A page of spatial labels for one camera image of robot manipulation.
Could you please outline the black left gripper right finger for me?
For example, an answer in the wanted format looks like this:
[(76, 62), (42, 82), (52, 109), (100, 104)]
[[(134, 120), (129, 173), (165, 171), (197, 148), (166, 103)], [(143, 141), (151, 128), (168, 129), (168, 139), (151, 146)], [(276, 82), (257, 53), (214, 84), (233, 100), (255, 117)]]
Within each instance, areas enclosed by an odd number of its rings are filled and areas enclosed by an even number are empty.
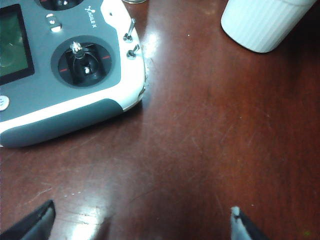
[(231, 240), (269, 240), (269, 238), (238, 207), (231, 207)]

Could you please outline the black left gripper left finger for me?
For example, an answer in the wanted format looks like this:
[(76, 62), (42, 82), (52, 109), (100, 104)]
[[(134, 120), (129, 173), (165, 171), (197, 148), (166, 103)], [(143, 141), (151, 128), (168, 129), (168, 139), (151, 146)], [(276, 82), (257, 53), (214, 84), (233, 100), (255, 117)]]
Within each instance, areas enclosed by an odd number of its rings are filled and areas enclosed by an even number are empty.
[(48, 240), (55, 222), (52, 199), (45, 201), (23, 219), (0, 234), (1, 240)]

